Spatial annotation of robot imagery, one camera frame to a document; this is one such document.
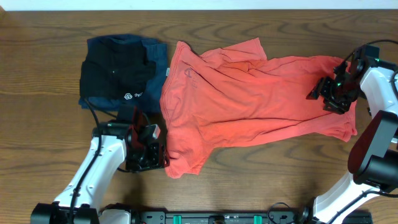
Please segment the red t-shirt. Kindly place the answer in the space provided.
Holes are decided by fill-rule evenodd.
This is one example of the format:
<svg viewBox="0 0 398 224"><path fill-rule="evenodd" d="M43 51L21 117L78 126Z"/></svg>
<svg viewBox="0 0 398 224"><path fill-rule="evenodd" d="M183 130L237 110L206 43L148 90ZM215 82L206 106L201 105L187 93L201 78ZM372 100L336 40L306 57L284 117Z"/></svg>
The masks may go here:
<svg viewBox="0 0 398 224"><path fill-rule="evenodd" d="M307 95L332 77L338 57L267 58L259 39L197 55L178 42L163 85L169 165L178 179L199 174L216 148L250 147L318 133L349 141L355 108L338 115Z"/></svg>

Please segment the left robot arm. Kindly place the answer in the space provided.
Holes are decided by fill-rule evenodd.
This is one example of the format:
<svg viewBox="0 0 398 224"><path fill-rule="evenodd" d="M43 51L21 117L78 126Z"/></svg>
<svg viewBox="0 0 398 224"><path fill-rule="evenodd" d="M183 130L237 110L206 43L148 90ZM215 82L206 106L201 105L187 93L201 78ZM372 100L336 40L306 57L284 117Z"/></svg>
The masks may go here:
<svg viewBox="0 0 398 224"><path fill-rule="evenodd" d="M159 125L131 105L120 107L108 122L97 121L75 176L51 204L35 206L31 223L140 223L133 209L116 203L102 210L101 203L115 173L163 169L169 164L159 136Z"/></svg>

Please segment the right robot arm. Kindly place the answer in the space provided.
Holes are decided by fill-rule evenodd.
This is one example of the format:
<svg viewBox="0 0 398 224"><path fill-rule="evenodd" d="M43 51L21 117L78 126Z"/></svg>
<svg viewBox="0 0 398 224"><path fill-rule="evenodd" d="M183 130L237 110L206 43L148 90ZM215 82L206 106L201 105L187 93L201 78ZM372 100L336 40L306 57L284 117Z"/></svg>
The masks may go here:
<svg viewBox="0 0 398 224"><path fill-rule="evenodd" d="M319 79L307 99L323 97L325 111L348 112L362 97L368 101L371 122L354 144L348 171L326 193L303 209L296 223L372 223L358 208L377 196L396 198L397 64L381 60L376 42L354 49L333 69L334 78Z"/></svg>

